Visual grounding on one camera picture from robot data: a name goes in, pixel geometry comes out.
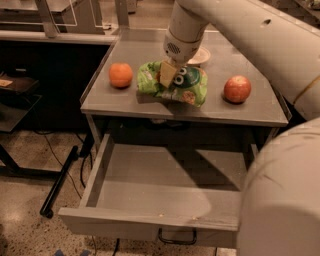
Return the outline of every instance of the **open drawer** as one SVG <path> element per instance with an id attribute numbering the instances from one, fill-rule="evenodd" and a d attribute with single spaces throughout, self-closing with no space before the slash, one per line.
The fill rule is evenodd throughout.
<path id="1" fill-rule="evenodd" d="M 77 234 L 235 248 L 252 145 L 244 126 L 113 129 L 80 206 L 59 215 Z"/>

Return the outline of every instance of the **green snack bag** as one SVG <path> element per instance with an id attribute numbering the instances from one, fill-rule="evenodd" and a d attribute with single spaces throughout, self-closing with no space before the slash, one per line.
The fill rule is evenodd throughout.
<path id="1" fill-rule="evenodd" d="M 207 94 L 207 74 L 201 68 L 183 67 L 169 88 L 160 81 L 161 62 L 148 62 L 138 71 L 138 90 L 154 97 L 186 102 L 200 107 Z"/>

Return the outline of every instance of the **speckled floor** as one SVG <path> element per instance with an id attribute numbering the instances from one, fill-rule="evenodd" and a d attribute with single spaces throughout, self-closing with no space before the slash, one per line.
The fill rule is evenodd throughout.
<path id="1" fill-rule="evenodd" d="M 82 142 L 75 133 L 52 133 L 46 135 L 52 150 L 60 162 L 67 158 L 72 146 L 79 149 Z M 21 167 L 60 170 L 60 164 L 50 150 L 44 135 L 33 131 L 16 131 L 0 134 L 0 143 Z M 79 174 L 82 158 L 75 161 L 60 194 L 53 206 L 54 216 L 47 219 L 39 210 L 49 193 L 53 182 L 36 181 L 0 176 L 0 255 L 65 255 L 80 256 L 112 255 L 116 244 L 114 239 L 72 234 L 58 216 L 60 207 L 77 207 L 83 187 Z M 84 181 L 90 173 L 89 158 L 84 165 Z M 120 240 L 117 256 L 192 255 L 213 256 L 215 248 L 198 246 L 164 245 L 161 242 Z M 218 250 L 219 256 L 234 256 L 235 250 Z"/>

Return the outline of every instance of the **apple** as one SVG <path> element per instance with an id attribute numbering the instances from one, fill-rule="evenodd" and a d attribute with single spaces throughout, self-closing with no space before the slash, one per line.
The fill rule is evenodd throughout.
<path id="1" fill-rule="evenodd" d="M 225 83 L 223 93 L 229 102 L 243 103 L 251 93 L 251 83 L 245 76 L 233 76 Z"/>

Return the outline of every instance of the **drawer handle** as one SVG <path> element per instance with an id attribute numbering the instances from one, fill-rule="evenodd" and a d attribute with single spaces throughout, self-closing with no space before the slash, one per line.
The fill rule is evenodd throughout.
<path id="1" fill-rule="evenodd" d="M 158 238 L 161 242 L 166 244 L 179 244 L 179 245 L 193 245 L 197 242 L 197 231 L 193 230 L 193 239 L 192 241 L 180 241 L 180 240 L 169 240 L 162 237 L 162 228 L 159 229 Z"/>

